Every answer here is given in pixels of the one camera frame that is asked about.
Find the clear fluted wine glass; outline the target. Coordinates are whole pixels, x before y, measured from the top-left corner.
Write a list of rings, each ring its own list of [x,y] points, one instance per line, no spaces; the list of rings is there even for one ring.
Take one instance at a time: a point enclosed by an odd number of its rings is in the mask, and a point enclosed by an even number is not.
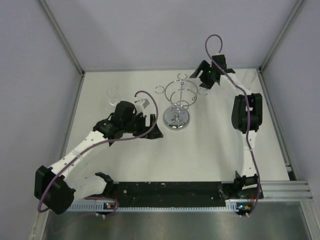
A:
[[[247,69],[242,77],[242,84],[247,89],[252,91],[252,86],[257,76],[257,71],[255,69]]]

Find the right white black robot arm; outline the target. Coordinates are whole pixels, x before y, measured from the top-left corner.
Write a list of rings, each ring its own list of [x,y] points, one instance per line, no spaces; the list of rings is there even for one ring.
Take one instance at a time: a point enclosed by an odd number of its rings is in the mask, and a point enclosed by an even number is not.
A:
[[[199,78],[202,88],[210,90],[214,84],[218,84],[234,96],[231,124],[242,138],[243,157],[235,171],[233,192],[239,198],[245,198],[250,193],[258,198],[261,193],[261,179],[254,148],[263,122],[263,97],[240,82],[235,70],[227,67],[225,55],[218,54],[210,58],[211,63],[203,60],[190,77]]]

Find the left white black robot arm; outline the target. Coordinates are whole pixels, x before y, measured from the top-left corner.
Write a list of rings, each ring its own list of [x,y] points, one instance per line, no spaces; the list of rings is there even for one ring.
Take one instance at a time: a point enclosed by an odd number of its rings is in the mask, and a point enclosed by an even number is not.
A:
[[[126,141],[124,134],[131,134],[130,140],[163,137],[157,126],[157,112],[150,115],[150,125],[146,125],[144,109],[147,105],[147,102],[120,101],[114,112],[98,121],[84,140],[66,156],[49,167],[39,167],[34,185],[34,196],[39,200],[38,212],[51,210],[60,215],[74,201],[93,195],[109,198],[114,191],[111,177],[102,172],[84,176],[84,171],[105,144],[111,146],[115,142]]]

